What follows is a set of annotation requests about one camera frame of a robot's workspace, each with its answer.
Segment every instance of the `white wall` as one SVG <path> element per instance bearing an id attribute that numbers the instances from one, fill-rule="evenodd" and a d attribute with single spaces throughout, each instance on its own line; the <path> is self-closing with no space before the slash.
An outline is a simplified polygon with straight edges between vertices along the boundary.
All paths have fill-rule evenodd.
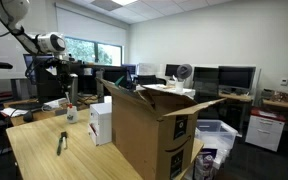
<path id="1" fill-rule="evenodd" d="M 130 63 L 255 64 L 288 91 L 288 0 L 236 0 L 131 25 Z"/>

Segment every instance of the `white cabinet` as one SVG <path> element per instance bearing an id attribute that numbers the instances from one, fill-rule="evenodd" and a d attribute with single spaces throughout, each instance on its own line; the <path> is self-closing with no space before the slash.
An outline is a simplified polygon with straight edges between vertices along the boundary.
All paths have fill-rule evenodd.
<path id="1" fill-rule="evenodd" d="M 260 116 L 259 112 L 252 110 L 245 141 L 276 152 L 285 119 L 277 115 L 270 118 Z"/>
<path id="2" fill-rule="evenodd" d="M 96 146 L 112 141 L 112 103 L 90 105 L 88 133 Z"/>

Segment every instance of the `floor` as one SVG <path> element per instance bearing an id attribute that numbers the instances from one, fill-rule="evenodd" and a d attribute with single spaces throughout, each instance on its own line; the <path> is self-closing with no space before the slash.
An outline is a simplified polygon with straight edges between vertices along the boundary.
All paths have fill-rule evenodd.
<path id="1" fill-rule="evenodd" d="M 0 149 L 5 143 L 7 137 L 5 133 L 0 133 Z M 243 138 L 236 138 L 231 156 L 221 171 L 241 180 L 288 179 L 288 134 L 283 133 L 277 153 L 247 144 Z M 13 153 L 0 156 L 0 180 L 20 179 L 18 175 Z"/>

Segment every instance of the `desk fan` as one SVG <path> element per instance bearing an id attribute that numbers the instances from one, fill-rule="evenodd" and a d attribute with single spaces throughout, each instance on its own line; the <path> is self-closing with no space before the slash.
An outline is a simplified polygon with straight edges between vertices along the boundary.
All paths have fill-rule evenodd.
<path id="1" fill-rule="evenodd" d="M 178 81 L 185 81 L 191 74 L 192 74 L 193 68 L 189 64 L 183 64 L 180 65 L 177 68 L 177 78 Z"/>

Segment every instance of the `ceiling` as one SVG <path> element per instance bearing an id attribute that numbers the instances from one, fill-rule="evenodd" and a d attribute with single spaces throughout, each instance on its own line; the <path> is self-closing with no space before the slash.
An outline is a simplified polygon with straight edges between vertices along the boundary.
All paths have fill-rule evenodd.
<path id="1" fill-rule="evenodd" d="M 134 24 L 164 16 L 191 11 L 194 9 L 204 8 L 207 6 L 221 4 L 231 0 L 138 0 L 125 6 L 120 6 L 111 0 L 67 1 L 126 22 L 128 24 Z"/>

